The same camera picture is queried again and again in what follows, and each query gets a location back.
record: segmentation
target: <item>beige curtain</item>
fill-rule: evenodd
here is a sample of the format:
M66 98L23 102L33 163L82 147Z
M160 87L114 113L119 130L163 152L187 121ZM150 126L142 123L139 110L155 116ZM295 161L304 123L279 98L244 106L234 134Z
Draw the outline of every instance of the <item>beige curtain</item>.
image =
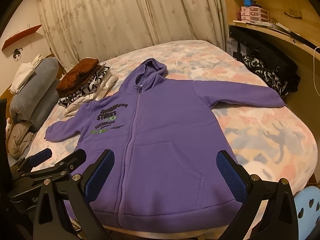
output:
M224 0L38 0L45 37L66 71L177 40L225 49Z

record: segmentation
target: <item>white folded garment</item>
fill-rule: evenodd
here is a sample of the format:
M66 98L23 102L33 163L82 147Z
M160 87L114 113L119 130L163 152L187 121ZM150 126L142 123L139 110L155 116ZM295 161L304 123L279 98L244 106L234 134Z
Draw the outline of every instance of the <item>white folded garment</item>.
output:
M26 85L29 77L34 73L36 67L44 60L40 54L29 63L22 63L18 68L11 87L9 88L12 94L18 94L22 88Z
M78 100L73 102L70 106L64 109L64 116L72 116L75 115L78 111L79 107L83 103L90 102L92 100L99 101L105 97L108 90L114 85L114 83L118 80L118 77L114 74L111 74L109 71L105 78L98 85L97 90L91 94L87 94L83 97L80 97Z

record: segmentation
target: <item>pastel patterned bedding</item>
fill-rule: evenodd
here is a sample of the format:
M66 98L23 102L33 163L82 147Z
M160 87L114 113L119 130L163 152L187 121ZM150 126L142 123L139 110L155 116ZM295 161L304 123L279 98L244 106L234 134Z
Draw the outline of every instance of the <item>pastel patterned bedding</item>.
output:
M170 79L221 80L266 86L242 63L206 41L174 41L108 60L107 65L111 66L112 73L119 77L108 95L115 93L127 75L150 57L167 65L166 77ZM52 158L34 170L53 166L76 147L79 135L57 143L44 140L47 127L70 118L64 118L63 109L58 105L54 107L31 145L28 156L45 148L52 150ZM219 103L212 112L217 117L238 162L249 174L258 174L262 179L271 181L287 178L293 193L304 188L317 163L316 142L307 126L287 107L261 108ZM261 205L252 227L259 222L264 209L265 203ZM201 234L206 238L218 238L223 230L214 228L161 236L146 232L126 233L163 239Z

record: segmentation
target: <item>hoodie sleeve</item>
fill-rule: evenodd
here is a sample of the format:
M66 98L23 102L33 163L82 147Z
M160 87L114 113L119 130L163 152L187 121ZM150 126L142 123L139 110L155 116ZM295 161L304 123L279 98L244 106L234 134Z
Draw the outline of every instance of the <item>hoodie sleeve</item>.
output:
M51 142L63 141L78 132L88 122L90 116L94 114L94 100L80 106L76 115L67 121L59 121L49 126L44 138Z
M209 107L219 101L262 107L285 106L278 93L270 87L228 81L199 80L192 80L192 86L195 94Z

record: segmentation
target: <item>red shelf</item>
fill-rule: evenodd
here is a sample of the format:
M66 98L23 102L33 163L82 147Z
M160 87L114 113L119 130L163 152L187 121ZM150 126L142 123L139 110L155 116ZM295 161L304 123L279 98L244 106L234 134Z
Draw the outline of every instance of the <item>red shelf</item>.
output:
M23 32L17 33L16 35L10 37L9 39L7 39L4 42L1 50L4 50L5 48L9 47L11 44L14 44L16 41L21 40L22 38L24 38L32 33L35 33L40 27L41 27L41 25L37 25L37 26L26 29Z

